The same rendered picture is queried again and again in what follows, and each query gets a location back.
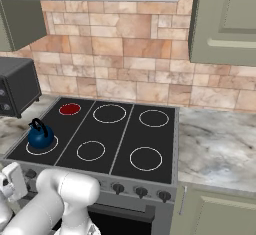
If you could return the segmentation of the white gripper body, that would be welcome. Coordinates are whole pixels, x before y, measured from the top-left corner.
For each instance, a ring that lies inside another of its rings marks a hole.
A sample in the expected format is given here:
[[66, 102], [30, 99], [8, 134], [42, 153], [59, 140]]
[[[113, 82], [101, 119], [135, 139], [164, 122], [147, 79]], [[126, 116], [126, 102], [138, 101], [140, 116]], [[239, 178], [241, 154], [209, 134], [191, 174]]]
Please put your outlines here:
[[1, 191], [9, 202], [15, 202], [27, 195], [28, 190], [22, 169], [13, 162], [1, 171]]

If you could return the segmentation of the stove burner disc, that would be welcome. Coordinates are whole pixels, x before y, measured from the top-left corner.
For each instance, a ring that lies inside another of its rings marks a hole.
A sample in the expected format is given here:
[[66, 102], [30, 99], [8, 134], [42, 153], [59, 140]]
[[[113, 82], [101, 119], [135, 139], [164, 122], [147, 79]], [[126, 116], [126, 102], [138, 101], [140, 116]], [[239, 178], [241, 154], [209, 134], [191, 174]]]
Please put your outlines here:
[[62, 105], [59, 108], [59, 113], [61, 115], [66, 115], [66, 116], [72, 116], [72, 115], [76, 115], [80, 112], [81, 110], [81, 106], [79, 104], [76, 103], [67, 103]]

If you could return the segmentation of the black glass stove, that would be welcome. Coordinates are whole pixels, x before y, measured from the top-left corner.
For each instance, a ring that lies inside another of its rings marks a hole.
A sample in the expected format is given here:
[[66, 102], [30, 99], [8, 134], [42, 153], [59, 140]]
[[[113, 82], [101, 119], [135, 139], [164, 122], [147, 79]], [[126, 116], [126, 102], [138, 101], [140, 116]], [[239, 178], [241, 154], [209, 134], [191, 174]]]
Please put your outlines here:
[[[67, 103], [81, 106], [78, 114], [61, 115]], [[32, 169], [33, 179], [25, 176], [29, 192], [19, 201], [25, 207], [36, 195], [36, 178], [46, 168], [62, 168], [96, 178], [100, 196], [95, 204], [142, 209], [145, 204], [164, 203], [159, 191], [171, 194], [174, 202], [178, 181], [177, 107], [151, 106], [78, 98], [58, 98], [41, 117], [55, 138], [45, 149], [35, 149], [22, 137], [2, 159], [21, 165], [23, 174]], [[112, 186], [122, 184], [117, 195]], [[135, 193], [144, 187], [143, 198]]]

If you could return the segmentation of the blue kettle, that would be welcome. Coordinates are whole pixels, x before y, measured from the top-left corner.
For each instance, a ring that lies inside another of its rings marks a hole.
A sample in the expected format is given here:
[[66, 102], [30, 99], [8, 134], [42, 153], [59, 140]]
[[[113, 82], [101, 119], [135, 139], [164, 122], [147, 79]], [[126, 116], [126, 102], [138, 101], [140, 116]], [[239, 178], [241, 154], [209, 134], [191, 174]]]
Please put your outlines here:
[[51, 145], [54, 140], [54, 133], [49, 126], [45, 125], [39, 118], [34, 118], [29, 126], [28, 142], [32, 147], [44, 149]]

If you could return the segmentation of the black toaster oven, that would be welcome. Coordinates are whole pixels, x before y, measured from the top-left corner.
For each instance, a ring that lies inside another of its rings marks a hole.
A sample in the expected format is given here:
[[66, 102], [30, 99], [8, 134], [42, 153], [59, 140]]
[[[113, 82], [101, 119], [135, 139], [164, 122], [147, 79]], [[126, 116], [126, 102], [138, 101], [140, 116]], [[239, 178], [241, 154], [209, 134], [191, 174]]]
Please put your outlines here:
[[0, 116], [20, 118], [41, 95], [32, 59], [0, 57]]

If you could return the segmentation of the oven door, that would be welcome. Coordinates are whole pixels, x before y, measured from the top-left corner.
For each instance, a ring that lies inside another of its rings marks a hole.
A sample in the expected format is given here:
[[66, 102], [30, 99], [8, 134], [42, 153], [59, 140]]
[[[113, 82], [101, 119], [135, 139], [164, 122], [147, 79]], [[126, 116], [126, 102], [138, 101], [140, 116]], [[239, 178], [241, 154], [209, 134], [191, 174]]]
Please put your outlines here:
[[99, 228], [101, 235], [170, 235], [173, 205], [167, 203], [145, 204], [155, 207], [155, 219], [152, 223], [124, 219], [108, 219], [89, 212], [89, 217]]

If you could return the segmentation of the olive green base cupboard door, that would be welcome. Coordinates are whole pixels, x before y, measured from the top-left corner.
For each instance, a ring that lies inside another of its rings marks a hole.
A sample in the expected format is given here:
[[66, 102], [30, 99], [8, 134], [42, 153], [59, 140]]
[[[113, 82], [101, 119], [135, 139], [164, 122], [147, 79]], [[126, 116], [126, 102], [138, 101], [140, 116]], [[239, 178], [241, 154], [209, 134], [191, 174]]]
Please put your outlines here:
[[256, 235], [256, 193], [180, 183], [170, 235]]

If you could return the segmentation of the olive green wall cupboard door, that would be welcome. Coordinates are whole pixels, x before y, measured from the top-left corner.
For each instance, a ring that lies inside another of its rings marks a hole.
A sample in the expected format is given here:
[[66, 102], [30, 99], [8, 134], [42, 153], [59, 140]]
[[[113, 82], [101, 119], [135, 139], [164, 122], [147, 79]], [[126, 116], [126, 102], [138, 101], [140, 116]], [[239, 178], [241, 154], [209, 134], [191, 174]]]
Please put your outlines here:
[[193, 63], [256, 67], [256, 49], [212, 47], [208, 38], [256, 42], [256, 0], [193, 0], [188, 36]]

